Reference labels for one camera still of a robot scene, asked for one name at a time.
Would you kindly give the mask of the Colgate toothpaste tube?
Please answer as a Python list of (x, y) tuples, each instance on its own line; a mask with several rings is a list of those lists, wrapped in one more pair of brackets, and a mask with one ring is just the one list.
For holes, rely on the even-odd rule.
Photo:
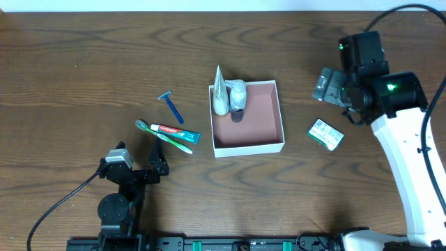
[(199, 132), (192, 132), (189, 130), (174, 128), (167, 125), (151, 124), (150, 129), (158, 133), (176, 137), (194, 144), (198, 144), (201, 137), (201, 134)]

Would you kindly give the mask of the green white soap packet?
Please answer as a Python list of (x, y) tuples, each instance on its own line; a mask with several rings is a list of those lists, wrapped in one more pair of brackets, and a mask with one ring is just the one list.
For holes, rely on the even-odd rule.
[(334, 151), (344, 139), (344, 134), (321, 119), (307, 131), (307, 135), (323, 145), (329, 151)]

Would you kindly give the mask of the white Pantene tube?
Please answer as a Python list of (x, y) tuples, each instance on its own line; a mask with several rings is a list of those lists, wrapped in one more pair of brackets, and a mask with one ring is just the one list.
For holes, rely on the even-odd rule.
[(229, 97), (220, 66), (217, 66), (213, 89), (214, 113), (218, 116), (226, 116), (229, 113)]

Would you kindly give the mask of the clear bottle with dark cap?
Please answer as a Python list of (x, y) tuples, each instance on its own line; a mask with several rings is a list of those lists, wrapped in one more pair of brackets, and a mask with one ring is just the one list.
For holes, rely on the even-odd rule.
[(242, 121), (247, 103), (247, 87), (243, 80), (226, 80), (226, 87), (230, 88), (229, 103), (231, 120), (235, 123)]

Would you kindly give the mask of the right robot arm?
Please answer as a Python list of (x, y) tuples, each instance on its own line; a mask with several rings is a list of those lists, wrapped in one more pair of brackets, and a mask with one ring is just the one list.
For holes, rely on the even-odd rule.
[(406, 218), (407, 234), (353, 228), (332, 250), (444, 250), (445, 170), (433, 140), (428, 102), (412, 72), (391, 73), (378, 32), (339, 39), (341, 70), (324, 68), (313, 97), (366, 124), (386, 154)]

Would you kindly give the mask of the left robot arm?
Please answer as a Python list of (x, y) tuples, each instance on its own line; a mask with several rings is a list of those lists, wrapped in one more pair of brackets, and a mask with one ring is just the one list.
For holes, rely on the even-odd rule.
[(169, 166), (156, 139), (148, 158), (150, 169), (134, 170), (133, 159), (120, 142), (100, 160), (98, 176), (118, 185), (118, 192), (105, 196), (98, 205), (101, 219), (99, 250), (154, 250), (153, 238), (139, 231), (146, 198), (146, 186), (160, 182), (169, 174)]

